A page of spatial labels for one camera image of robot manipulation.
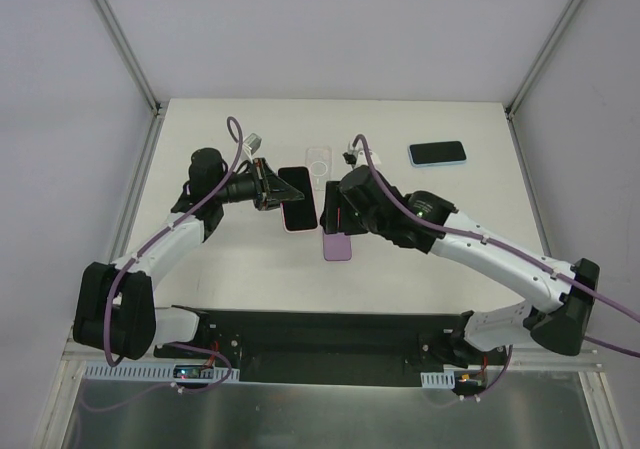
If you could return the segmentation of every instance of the metal frame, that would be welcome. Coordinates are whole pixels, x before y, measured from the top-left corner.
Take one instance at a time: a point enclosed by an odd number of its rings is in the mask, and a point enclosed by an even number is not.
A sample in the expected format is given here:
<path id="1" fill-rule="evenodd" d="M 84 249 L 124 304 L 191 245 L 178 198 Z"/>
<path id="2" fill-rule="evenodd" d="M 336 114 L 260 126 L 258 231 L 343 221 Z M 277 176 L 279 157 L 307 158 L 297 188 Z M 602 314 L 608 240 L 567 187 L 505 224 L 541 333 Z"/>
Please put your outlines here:
<path id="1" fill-rule="evenodd" d="M 155 146 L 159 138 L 164 113 L 166 111 L 166 104 L 161 105 L 157 100 L 108 0 L 91 1 L 116 50 L 120 54 L 124 65 L 131 74 L 131 77 L 153 115 L 153 121 L 149 127 L 138 156 L 132 179 L 128 186 L 128 197 L 118 219 L 117 232 L 108 251 L 105 253 L 105 258 L 112 260 L 121 255 L 126 249 Z M 538 226 L 544 250 L 547 254 L 549 254 L 549 245 L 540 219 L 535 190 L 512 120 L 514 114 L 522 105 L 522 102 L 546 67 L 548 61 L 552 58 L 560 40 L 565 35 L 584 2 L 585 0 L 568 1 L 506 110 L 514 140 L 514 147 L 521 164 L 525 185 L 527 186 L 534 210 L 536 225 Z M 73 405 L 82 375 L 85 371 L 86 362 L 102 360 L 103 355 L 100 351 L 80 346 L 73 342 L 71 337 L 69 338 L 58 367 L 44 416 L 41 419 L 36 434 L 36 447 L 49 449 L 62 446 L 65 433 L 71 420 Z M 603 448 L 629 447 L 623 432 L 623 426 L 620 423 L 620 418 L 610 395 L 606 375 L 603 372 L 604 368 L 599 361 L 600 358 L 597 351 L 589 348 L 586 348 L 578 357 L 566 358 L 539 348 L 524 347 L 514 351 L 511 369 L 516 371 L 578 372 L 601 446 Z M 160 362 L 150 353 L 140 360 L 140 363 L 148 364 L 150 362 L 163 364 L 166 363 L 167 360 L 165 359 Z M 172 362 L 188 363 L 189 361 L 174 360 Z"/>

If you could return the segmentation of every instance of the ventilation grille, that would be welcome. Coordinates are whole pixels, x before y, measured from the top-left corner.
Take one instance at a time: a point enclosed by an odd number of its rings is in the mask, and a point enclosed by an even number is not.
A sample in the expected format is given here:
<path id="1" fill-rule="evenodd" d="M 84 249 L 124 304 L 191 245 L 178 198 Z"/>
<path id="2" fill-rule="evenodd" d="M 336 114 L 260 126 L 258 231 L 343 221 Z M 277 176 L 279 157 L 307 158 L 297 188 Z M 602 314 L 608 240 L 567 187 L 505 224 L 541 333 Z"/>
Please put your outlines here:
<path id="1" fill-rule="evenodd" d="M 453 389 L 456 387 L 456 378 L 453 371 L 422 372 L 420 381 L 424 389 Z"/>
<path id="2" fill-rule="evenodd" d="M 86 379 L 102 381 L 143 381 L 143 382 L 171 382 L 174 381 L 173 369 L 176 364 L 157 362 L 123 362 L 118 367 L 110 367 L 106 362 L 88 362 L 84 373 Z M 215 382 L 227 373 L 225 367 L 216 367 L 200 373 L 200 379 L 189 379 L 188 382 Z M 226 382 L 239 382 L 240 371 L 233 369 Z"/>

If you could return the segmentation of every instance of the gray floor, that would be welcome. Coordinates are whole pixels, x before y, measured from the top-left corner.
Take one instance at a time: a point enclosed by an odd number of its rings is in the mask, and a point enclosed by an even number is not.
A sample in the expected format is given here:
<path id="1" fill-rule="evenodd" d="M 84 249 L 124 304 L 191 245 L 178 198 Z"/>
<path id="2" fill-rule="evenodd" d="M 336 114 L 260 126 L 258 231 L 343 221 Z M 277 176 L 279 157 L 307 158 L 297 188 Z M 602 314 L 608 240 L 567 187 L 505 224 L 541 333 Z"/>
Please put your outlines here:
<path id="1" fill-rule="evenodd" d="M 84 381 L 92 406 L 148 383 Z M 65 448 L 597 448 L 576 374 L 510 372 L 482 402 L 450 392 L 228 384 L 199 395 L 161 388 L 103 414 L 72 417 Z M 77 440 L 78 416 L 80 439 Z"/>

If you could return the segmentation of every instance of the gray wall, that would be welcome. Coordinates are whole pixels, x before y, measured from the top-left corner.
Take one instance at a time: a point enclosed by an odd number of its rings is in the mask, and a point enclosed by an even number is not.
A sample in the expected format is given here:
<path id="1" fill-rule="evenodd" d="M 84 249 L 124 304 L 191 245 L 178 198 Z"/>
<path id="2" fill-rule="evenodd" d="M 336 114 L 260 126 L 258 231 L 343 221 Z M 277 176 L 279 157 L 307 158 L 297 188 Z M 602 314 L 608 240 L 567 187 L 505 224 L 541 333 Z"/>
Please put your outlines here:
<path id="1" fill-rule="evenodd" d="M 109 0 L 158 97 L 507 102 L 567 0 Z"/>
<path id="2" fill-rule="evenodd" d="M 89 0 L 0 0 L 0 447 L 30 447 L 149 112 Z"/>
<path id="3" fill-rule="evenodd" d="M 516 118 L 554 255 L 602 267 L 600 291 L 640 310 L 640 0 L 587 0 Z M 608 308 L 589 332 L 640 350 Z M 604 351 L 640 447 L 640 361 Z"/>

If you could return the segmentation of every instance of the purple phone case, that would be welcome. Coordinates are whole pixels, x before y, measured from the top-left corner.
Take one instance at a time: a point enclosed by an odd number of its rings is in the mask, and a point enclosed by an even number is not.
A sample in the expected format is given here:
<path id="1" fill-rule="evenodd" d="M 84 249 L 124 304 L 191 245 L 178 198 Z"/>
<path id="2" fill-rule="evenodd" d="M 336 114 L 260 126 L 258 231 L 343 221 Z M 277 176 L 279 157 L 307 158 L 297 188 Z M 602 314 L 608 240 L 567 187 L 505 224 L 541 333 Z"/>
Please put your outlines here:
<path id="1" fill-rule="evenodd" d="M 350 261 L 351 260 L 351 237 L 344 234 L 325 234 L 322 231 L 322 248 L 324 260 Z"/>

